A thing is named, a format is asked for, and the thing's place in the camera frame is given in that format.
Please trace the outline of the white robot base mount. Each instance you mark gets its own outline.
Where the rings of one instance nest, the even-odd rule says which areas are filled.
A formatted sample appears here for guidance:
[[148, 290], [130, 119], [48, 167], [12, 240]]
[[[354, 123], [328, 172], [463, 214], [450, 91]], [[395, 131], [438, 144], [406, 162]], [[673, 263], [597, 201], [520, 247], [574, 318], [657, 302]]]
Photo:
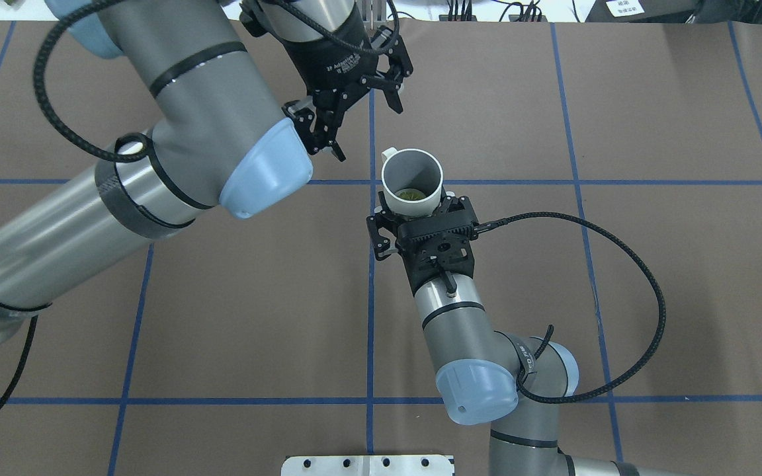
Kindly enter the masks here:
[[281, 475], [454, 475], [456, 462], [441, 454], [288, 457]]

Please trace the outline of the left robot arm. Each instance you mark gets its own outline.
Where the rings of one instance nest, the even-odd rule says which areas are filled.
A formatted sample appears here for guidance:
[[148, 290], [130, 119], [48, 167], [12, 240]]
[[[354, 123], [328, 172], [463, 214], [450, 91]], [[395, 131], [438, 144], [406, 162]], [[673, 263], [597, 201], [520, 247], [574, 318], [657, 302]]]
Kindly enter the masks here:
[[[311, 180], [345, 112], [371, 90], [402, 111], [413, 73], [400, 18], [370, 35], [358, 1], [241, 1], [241, 23], [271, 35], [302, 78], [304, 97], [278, 104], [224, 1], [48, 1], [57, 18], [31, 73], [36, 102], [96, 165], [0, 228], [0, 344], [24, 320], [151, 242], [221, 206], [248, 219]], [[163, 113], [154, 126], [97, 147], [58, 116], [46, 66], [64, 33], [102, 58], [124, 56]]]

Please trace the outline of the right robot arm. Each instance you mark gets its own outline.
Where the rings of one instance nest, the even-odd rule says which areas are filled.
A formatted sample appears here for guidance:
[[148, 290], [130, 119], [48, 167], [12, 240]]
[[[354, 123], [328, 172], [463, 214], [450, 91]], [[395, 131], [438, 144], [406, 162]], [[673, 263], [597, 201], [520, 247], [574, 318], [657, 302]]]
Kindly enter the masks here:
[[[378, 193], [366, 226], [375, 259], [402, 259], [417, 305], [421, 331], [435, 369], [435, 385], [448, 417], [460, 425], [489, 425], [491, 475], [656, 475], [658, 470], [620, 461], [572, 457], [560, 449], [560, 405], [612, 391], [650, 361], [662, 341], [667, 310], [656, 277], [631, 247], [601, 226], [574, 215], [534, 212], [479, 223], [465, 196], [441, 192], [426, 208], [403, 196]], [[553, 326], [542, 337], [517, 337], [493, 328], [474, 282], [472, 241], [524, 219], [570, 221], [611, 241], [638, 266], [658, 305], [648, 348], [623, 374], [578, 393], [579, 367], [554, 342]]]

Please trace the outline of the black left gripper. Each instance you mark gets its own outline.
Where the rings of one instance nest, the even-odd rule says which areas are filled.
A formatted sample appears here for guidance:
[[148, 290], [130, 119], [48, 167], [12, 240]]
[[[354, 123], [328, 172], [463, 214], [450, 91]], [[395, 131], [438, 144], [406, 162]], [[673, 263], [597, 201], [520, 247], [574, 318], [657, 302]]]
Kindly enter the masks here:
[[383, 46], [383, 40], [391, 39], [391, 31], [377, 31], [370, 40], [371, 46], [383, 48], [387, 72], [378, 71], [378, 56], [351, 51], [326, 37], [308, 42], [285, 40], [285, 51], [306, 91], [298, 100], [286, 102], [282, 111], [292, 120], [309, 155], [327, 149], [339, 162], [347, 160], [337, 134], [345, 113], [369, 89], [383, 91], [389, 108], [402, 114], [400, 91], [405, 78], [413, 73], [413, 63], [404, 40], [399, 38], [391, 46]]

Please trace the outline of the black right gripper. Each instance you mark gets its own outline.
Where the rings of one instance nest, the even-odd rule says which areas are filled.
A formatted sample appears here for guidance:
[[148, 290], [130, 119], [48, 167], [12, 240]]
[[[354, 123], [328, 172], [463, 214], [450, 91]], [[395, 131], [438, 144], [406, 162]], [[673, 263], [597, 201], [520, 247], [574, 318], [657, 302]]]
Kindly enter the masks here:
[[[457, 196], [451, 190], [442, 189], [439, 213], [462, 214], [465, 219], [477, 219], [471, 200], [467, 196]], [[366, 228], [371, 241], [374, 259], [384, 261], [387, 257], [398, 254], [398, 229], [403, 223], [402, 217], [393, 213], [387, 203], [384, 192], [377, 192], [378, 205], [366, 217]], [[454, 294], [459, 287], [462, 275], [474, 277], [475, 259], [472, 255], [450, 257], [446, 255], [424, 255], [407, 257], [407, 279], [412, 295], [432, 280], [438, 278], [444, 291]]]

